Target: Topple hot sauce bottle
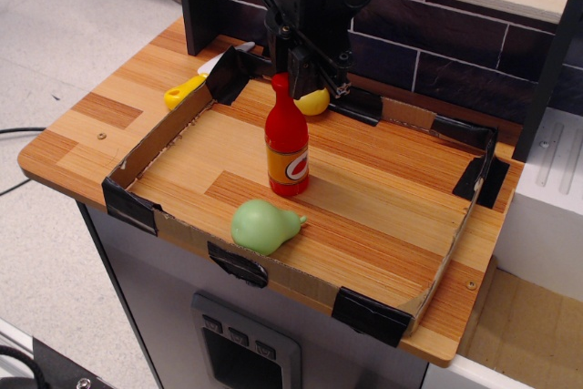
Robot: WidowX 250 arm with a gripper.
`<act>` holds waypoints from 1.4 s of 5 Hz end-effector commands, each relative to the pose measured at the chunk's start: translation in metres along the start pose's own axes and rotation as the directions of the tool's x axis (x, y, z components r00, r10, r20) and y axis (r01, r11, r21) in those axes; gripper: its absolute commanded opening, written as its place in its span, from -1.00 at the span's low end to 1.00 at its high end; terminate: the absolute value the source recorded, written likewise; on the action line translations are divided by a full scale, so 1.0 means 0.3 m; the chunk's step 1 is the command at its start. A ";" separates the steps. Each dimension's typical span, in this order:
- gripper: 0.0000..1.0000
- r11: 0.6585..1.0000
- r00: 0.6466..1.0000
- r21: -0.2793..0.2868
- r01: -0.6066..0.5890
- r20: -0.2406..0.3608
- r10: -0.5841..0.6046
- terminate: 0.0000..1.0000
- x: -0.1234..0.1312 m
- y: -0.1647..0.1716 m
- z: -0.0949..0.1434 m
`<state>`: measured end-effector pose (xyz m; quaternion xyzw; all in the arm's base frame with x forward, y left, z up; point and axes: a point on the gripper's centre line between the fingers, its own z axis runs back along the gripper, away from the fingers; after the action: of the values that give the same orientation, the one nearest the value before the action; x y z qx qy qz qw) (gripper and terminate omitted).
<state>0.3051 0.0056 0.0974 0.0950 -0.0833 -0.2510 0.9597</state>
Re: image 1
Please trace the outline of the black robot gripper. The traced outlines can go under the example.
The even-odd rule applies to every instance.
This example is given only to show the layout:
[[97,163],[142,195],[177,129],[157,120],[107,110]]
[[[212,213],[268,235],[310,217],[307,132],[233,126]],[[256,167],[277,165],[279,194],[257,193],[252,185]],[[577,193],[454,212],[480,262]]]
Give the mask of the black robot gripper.
[[262,1],[271,64],[275,73],[288,71],[291,97],[321,89],[347,96],[353,65],[348,25],[372,0]]

